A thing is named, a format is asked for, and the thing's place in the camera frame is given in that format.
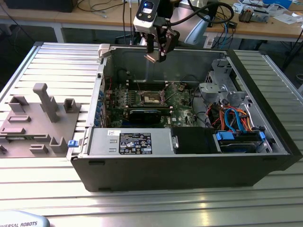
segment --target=table leg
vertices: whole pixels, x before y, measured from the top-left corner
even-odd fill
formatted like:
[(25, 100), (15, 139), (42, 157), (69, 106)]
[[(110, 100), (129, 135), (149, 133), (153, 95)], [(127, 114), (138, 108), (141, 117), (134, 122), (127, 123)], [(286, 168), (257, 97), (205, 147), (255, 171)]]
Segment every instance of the table leg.
[(57, 38), (57, 42), (58, 43), (65, 43), (65, 37), (64, 37), (64, 32), (63, 32), (63, 28), (61, 27), (60, 24), (55, 24), (53, 26), (53, 30), (55, 31), (55, 35)]
[(218, 36), (218, 33), (206, 33), (206, 40), (203, 48), (211, 49), (213, 46), (214, 39)]
[(11, 30), (9, 28), (10, 25), (0, 25), (1, 30), (5, 32), (6, 35), (10, 36), (11, 35)]

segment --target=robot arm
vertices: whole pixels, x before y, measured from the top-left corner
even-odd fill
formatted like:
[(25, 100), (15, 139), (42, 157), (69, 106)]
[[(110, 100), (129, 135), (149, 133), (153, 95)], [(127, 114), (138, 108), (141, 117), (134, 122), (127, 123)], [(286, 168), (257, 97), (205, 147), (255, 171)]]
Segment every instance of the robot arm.
[(171, 23), (170, 19), (173, 16), (174, 6), (176, 1), (170, 0), (142, 0), (138, 12), (134, 19), (134, 27), (136, 31), (142, 33), (147, 43), (146, 58), (152, 62), (162, 62), (166, 59), (166, 54), (174, 50), (178, 44), (180, 32), (172, 29), (172, 26), (177, 26), (203, 10), (214, 6), (225, 6), (231, 11), (231, 16), (226, 20), (211, 21), (209, 17), (199, 16), (206, 22), (211, 23), (226, 23), (233, 17), (233, 10), (230, 5), (222, 2), (214, 2), (207, 4), (190, 15), (182, 18), (180, 21)]

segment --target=sticker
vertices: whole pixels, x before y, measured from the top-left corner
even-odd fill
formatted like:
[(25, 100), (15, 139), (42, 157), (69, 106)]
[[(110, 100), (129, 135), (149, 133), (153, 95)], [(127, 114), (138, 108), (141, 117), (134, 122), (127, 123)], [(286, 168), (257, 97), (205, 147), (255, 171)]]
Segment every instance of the sticker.
[(150, 133), (120, 133), (119, 131), (119, 134), (119, 153), (121, 155), (152, 154), (152, 137)]
[(120, 130), (108, 130), (107, 131), (107, 135), (108, 136), (119, 136), (121, 133)]

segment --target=floor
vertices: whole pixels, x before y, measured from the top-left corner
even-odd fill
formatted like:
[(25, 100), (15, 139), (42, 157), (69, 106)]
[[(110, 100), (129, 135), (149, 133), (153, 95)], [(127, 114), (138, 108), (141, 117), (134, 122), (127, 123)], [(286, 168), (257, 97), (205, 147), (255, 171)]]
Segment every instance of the floor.
[[(27, 52), (31, 49), (33, 42), (26, 34), (19, 29), (18, 26), (13, 26), (11, 36), (0, 36), (0, 89), (2, 89), (9, 78), (13, 75), (19, 64), (24, 59)], [(55, 34), (48, 27), (23, 26), (23, 29), (35, 40), (42, 42), (56, 42)], [(99, 31), (86, 29), (65, 28), (64, 33), (66, 40), (69, 43), (114, 43), (115, 37), (123, 35), (120, 31)], [(239, 46), (239, 39), (234, 39), (231, 48)], [(253, 49), (256, 41), (245, 40), (242, 42), (242, 49)], [(289, 43), (282, 44), (281, 42), (269, 41), (262, 44), (259, 50), (265, 51), (270, 58), (281, 66), (285, 60), (285, 56), (289, 51)], [(296, 80), (298, 73), (303, 73), (303, 52), (297, 56), (286, 69), (285, 74), (291, 82), (298, 88), (301, 84)]]

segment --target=blue clip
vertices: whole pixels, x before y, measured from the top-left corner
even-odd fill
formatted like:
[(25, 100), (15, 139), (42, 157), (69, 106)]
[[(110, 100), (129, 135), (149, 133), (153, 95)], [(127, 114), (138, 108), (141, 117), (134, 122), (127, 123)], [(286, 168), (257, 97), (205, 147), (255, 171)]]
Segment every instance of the blue clip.
[(266, 139), (264, 132), (262, 132), (262, 131), (259, 132), (259, 135), (260, 135), (262, 141), (264, 141)]
[(219, 131), (216, 134), (217, 140), (234, 140), (234, 136), (230, 131)]
[(79, 147), (79, 141), (77, 141), (77, 140), (70, 140), (70, 141), (68, 141), (67, 146), (69, 148), (78, 148)]

